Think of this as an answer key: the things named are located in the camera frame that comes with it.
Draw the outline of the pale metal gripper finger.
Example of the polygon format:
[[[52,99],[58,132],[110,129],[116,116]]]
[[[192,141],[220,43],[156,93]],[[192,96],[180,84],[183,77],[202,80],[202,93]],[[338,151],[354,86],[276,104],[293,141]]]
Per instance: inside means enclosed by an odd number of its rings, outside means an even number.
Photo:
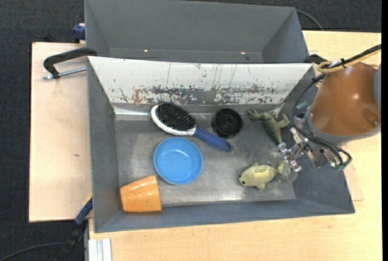
[[[299,177],[302,167],[295,159],[286,158],[284,160],[284,169],[282,179],[288,183],[293,183]]]
[[[286,160],[286,150],[287,145],[285,143],[280,143],[275,148],[271,149],[269,152],[269,164],[271,166],[279,166],[284,162]]]

